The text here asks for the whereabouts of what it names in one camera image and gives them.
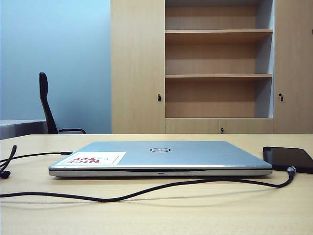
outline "cabinet door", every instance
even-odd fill
[[[276,1],[275,133],[313,133],[312,9],[313,0]]]
[[[111,0],[113,133],[165,132],[164,18],[164,1]]]
[[[223,133],[273,133],[272,118],[221,118]]]
[[[218,133],[218,118],[166,118],[166,133]]]

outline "blue wall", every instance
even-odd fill
[[[38,73],[57,127],[111,132],[110,0],[1,0],[1,119],[44,119]]]

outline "black chair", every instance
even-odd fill
[[[63,128],[62,130],[57,129],[47,100],[48,80],[44,72],[39,73],[39,90],[40,90],[40,100],[43,105],[45,119],[47,121],[48,134],[57,134],[58,132],[72,132],[72,131],[82,132],[83,134],[86,134],[86,132],[83,129],[79,128]]]

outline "laptop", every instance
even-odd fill
[[[226,141],[93,142],[49,166],[59,177],[256,176],[272,165]]]

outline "black smartphone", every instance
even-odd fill
[[[313,159],[301,148],[263,147],[263,159],[273,170],[286,171],[294,166],[297,172],[313,173]]]

